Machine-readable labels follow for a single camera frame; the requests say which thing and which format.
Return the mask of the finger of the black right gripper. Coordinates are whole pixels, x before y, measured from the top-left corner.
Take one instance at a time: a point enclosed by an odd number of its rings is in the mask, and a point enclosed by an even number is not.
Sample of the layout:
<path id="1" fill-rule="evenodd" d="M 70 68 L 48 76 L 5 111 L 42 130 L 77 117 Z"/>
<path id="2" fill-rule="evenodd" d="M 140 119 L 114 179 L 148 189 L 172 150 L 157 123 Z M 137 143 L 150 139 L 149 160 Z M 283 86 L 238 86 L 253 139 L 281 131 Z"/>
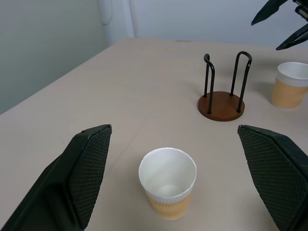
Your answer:
<path id="1" fill-rule="evenodd" d="M 286 2 L 287 0 L 269 0 L 254 17 L 253 21 L 251 22 L 251 25 L 253 26 L 259 22 L 268 19 L 271 15 L 273 15 L 279 10 L 281 5 Z"/>
<path id="2" fill-rule="evenodd" d="M 304 25 L 302 28 L 293 33 L 282 44 L 280 44 L 276 50 L 284 50 L 300 43 L 307 41 L 308 39 L 308 25 Z"/>

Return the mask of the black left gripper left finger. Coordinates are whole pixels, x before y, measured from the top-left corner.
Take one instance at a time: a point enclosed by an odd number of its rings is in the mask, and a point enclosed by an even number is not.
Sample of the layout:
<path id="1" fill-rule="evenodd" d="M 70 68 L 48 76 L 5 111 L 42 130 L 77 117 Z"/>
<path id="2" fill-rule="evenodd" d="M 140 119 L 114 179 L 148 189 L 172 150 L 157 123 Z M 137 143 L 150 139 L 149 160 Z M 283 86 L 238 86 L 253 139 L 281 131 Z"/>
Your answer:
<path id="1" fill-rule="evenodd" d="M 85 230 L 103 181 L 111 134 L 110 124 L 76 134 L 44 169 L 2 230 Z"/>

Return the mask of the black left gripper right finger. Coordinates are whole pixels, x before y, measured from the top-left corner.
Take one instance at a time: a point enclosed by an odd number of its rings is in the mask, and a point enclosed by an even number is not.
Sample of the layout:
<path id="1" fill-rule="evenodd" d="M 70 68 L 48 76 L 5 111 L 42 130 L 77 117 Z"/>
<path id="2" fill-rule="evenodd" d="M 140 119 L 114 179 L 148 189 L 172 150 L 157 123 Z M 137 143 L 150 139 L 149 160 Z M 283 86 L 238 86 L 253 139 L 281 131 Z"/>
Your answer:
<path id="1" fill-rule="evenodd" d="M 281 231 L 308 229 L 308 156 L 287 136 L 240 125 L 253 183 Z"/>

